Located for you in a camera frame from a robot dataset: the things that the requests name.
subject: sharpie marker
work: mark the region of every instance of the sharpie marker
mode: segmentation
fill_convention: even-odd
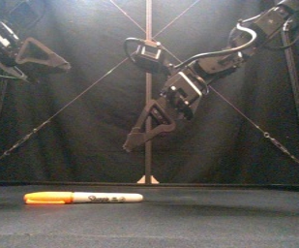
[[[121,203],[141,202],[141,194],[90,192],[37,192],[23,197],[26,204]]]

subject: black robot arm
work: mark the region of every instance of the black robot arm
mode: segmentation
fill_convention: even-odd
[[[299,12],[299,0],[283,0],[261,15],[241,20],[233,31],[226,49],[201,53],[179,65],[169,65],[165,61],[161,43],[129,38],[125,42],[138,43],[138,50],[131,61],[149,73],[163,72],[169,79],[161,91],[161,97],[150,100],[138,122],[127,136],[123,148],[131,151],[161,133],[175,130],[177,119],[191,120],[209,84],[231,74],[247,61],[275,34],[283,28],[290,17]],[[146,121],[151,117],[155,125],[146,132]]]
[[[21,80],[38,81],[41,75],[67,72],[70,64],[34,38],[22,41],[0,20],[0,69]]]

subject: black backdrop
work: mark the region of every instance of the black backdrop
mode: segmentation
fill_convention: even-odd
[[[38,84],[0,80],[0,155],[54,116],[0,161],[0,180],[137,182],[145,175],[146,150],[127,153],[122,144],[146,104],[146,74],[123,62],[122,47],[126,38],[146,37],[146,1],[33,0],[34,21],[34,14],[11,12],[19,2],[0,0],[0,17],[22,38],[37,38],[70,62],[71,71]],[[174,54],[170,61],[222,49],[237,21],[273,5],[258,0],[154,0],[153,35]],[[299,43],[294,52],[299,73]],[[154,97],[163,82],[162,76],[153,77]],[[213,87],[299,158],[285,53],[262,50]],[[153,141],[151,172],[170,183],[299,183],[298,164],[213,90],[195,119]]]

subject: black table surface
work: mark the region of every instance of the black table surface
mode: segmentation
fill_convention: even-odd
[[[25,204],[41,191],[139,193],[137,203]],[[299,191],[0,186],[0,247],[299,247]]]

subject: vertical pole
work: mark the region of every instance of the vertical pole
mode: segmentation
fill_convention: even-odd
[[[147,40],[151,40],[151,0],[147,0]],[[151,100],[151,74],[146,74],[146,104]],[[151,130],[151,118],[146,122],[146,132]],[[151,184],[151,141],[146,142],[146,184]]]

